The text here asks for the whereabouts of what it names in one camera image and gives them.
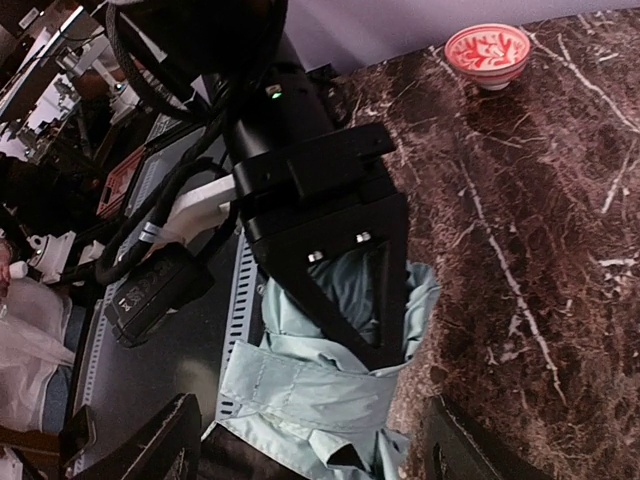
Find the mint and black folding umbrella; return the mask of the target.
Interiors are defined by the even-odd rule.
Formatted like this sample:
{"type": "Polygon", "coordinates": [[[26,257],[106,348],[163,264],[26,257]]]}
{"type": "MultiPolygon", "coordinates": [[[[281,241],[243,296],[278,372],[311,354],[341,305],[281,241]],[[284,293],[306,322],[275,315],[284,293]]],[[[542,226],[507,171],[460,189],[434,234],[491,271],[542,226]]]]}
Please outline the mint and black folding umbrella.
{"type": "Polygon", "coordinates": [[[258,345],[236,344],[221,392],[238,412],[212,424],[202,479],[396,479],[408,439],[387,425],[400,372],[416,355],[440,287],[408,263],[400,357],[368,369],[328,340],[274,281],[262,297],[258,345]]]}

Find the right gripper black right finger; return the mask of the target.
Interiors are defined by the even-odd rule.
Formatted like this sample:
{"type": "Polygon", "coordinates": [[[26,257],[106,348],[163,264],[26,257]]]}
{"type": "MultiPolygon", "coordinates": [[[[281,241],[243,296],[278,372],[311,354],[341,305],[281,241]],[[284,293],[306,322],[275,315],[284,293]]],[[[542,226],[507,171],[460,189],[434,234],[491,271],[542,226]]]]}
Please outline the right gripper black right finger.
{"type": "Polygon", "coordinates": [[[511,452],[452,399],[437,395],[425,413],[429,479],[541,480],[549,476],[511,452]]]}

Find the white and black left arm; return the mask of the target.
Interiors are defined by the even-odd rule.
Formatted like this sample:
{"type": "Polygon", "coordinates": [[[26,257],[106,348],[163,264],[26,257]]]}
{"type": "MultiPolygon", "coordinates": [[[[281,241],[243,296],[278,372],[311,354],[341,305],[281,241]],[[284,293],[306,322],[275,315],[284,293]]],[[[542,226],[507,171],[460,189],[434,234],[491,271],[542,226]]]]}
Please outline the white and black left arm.
{"type": "Polygon", "coordinates": [[[209,106],[182,110],[156,96],[137,73],[136,93],[174,118],[206,126],[143,205],[120,228],[95,267],[98,282],[121,279],[149,251],[120,245],[143,220],[166,221],[176,194],[212,162],[204,152],[222,139],[233,163],[234,209],[255,260],[329,340],[367,368],[402,360],[408,204],[383,157],[394,150],[379,123],[350,127],[333,119],[285,35],[284,1],[112,1],[107,37],[121,67],[138,54],[125,39],[138,27],[179,71],[212,86],[209,106]],[[365,249],[374,256],[375,340],[364,339],[311,277],[313,267],[365,249]]]}

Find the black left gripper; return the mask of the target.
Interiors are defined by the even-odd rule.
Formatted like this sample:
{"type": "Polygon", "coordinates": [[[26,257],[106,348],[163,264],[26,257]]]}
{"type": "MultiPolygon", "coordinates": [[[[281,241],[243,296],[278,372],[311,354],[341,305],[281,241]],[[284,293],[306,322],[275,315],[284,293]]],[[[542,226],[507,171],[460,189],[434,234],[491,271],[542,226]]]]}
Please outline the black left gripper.
{"type": "Polygon", "coordinates": [[[409,221],[382,159],[394,149],[370,123],[234,166],[241,218],[270,276],[271,341],[331,341],[366,368],[401,362],[409,221]]]}

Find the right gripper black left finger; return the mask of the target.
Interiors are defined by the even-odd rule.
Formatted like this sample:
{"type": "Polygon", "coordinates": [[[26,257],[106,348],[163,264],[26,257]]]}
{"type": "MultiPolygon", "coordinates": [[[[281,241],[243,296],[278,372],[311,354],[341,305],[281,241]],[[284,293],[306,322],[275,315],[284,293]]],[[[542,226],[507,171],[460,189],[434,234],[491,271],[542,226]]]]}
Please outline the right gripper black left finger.
{"type": "Polygon", "coordinates": [[[59,433],[60,474],[67,479],[195,479],[201,413],[193,394],[178,394],[115,451],[81,471],[76,463],[97,441],[91,408],[82,406],[59,433]]]}

